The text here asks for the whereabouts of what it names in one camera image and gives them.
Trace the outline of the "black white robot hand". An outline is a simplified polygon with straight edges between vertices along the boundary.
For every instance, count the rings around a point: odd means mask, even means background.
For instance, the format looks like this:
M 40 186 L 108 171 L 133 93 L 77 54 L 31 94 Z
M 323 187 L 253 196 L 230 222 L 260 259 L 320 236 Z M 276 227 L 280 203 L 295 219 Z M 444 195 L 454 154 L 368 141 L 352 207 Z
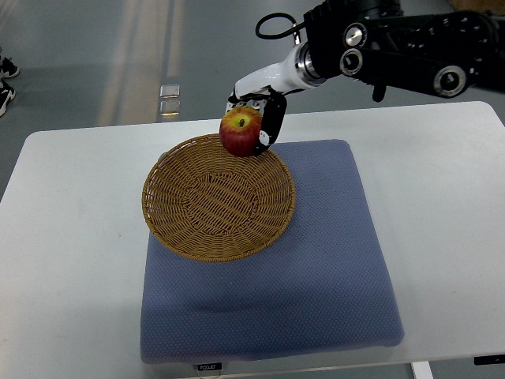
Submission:
M 314 79 L 309 77 L 307 70 L 309 62 L 308 45 L 299 44 L 282 62 L 259 69 L 234 85 L 225 114 L 235 107 L 247 106 L 258 110 L 262 116 L 254 156 L 266 152 L 278 139 L 287 108 L 286 96 L 313 87 Z

